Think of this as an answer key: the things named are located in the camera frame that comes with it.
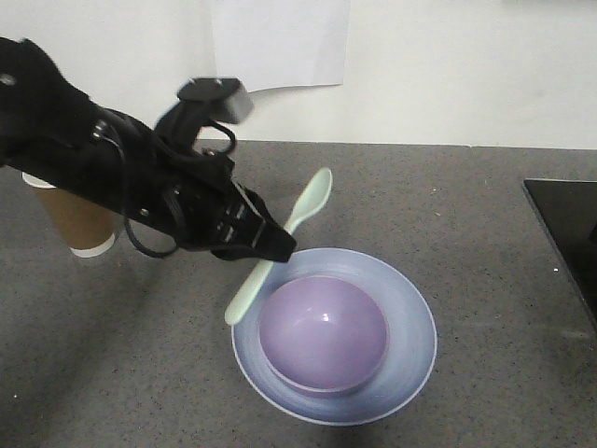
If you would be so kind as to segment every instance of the brown paper cup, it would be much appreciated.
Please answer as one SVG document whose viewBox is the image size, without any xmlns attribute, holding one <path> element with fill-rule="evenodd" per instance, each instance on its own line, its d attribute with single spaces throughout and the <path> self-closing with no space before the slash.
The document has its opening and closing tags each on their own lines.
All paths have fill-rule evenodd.
<svg viewBox="0 0 597 448">
<path fill-rule="evenodd" d="M 32 175 L 23 173 L 22 179 L 34 188 L 75 255 L 85 259 L 96 257 L 112 247 L 115 241 L 112 212 Z"/>
</svg>

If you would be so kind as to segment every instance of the light blue plate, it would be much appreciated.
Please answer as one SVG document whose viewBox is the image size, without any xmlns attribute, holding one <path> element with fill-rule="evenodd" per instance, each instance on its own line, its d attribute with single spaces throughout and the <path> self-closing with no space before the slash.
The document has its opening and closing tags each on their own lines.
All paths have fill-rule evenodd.
<svg viewBox="0 0 597 448">
<path fill-rule="evenodd" d="M 307 397 L 268 367 L 257 321 L 270 294 L 308 275 L 331 275 L 363 289 L 382 309 L 389 329 L 386 360 L 363 387 L 345 397 Z M 319 425 L 362 425 L 384 418 L 411 401 L 436 359 L 436 325 L 423 296 L 404 275 L 369 255 L 339 248 L 308 249 L 276 263 L 243 320 L 232 327 L 234 354 L 251 386 L 269 403 Z"/>
</svg>

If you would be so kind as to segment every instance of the spoon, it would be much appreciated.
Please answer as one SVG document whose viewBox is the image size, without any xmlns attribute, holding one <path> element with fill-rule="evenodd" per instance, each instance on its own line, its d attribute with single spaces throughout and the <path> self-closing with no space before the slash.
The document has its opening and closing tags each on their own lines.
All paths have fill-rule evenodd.
<svg viewBox="0 0 597 448">
<path fill-rule="evenodd" d="M 292 234 L 302 221 L 319 212 L 326 205 L 331 190 L 332 172 L 329 168 L 321 168 L 298 196 L 292 213 L 284 224 L 284 230 Z M 236 325 L 241 321 L 272 267 L 273 261 L 266 259 L 261 259 L 257 263 L 224 313 L 224 320 L 228 325 Z"/>
</svg>

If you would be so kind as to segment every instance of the countertop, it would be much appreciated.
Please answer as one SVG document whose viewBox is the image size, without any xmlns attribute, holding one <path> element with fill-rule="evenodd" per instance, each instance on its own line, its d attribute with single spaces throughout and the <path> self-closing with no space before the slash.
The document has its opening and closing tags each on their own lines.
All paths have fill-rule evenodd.
<svg viewBox="0 0 597 448">
<path fill-rule="evenodd" d="M 421 291 L 438 335 L 422 393 L 360 427 L 278 411 L 244 380 L 223 318 L 254 260 L 153 260 L 124 234 L 78 259 L 4 168 L 0 446 L 597 446 L 596 333 L 522 187 L 597 179 L 597 152 L 241 142 L 233 159 L 282 222 L 331 168 L 298 246 L 370 254 Z"/>
</svg>

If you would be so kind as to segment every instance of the white paper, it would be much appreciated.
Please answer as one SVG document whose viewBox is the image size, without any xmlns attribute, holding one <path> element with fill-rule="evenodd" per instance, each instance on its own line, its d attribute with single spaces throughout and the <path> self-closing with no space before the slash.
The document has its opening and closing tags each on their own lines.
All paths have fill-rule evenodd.
<svg viewBox="0 0 597 448">
<path fill-rule="evenodd" d="M 350 0 L 212 0 L 216 72 L 248 91 L 341 84 Z"/>
</svg>

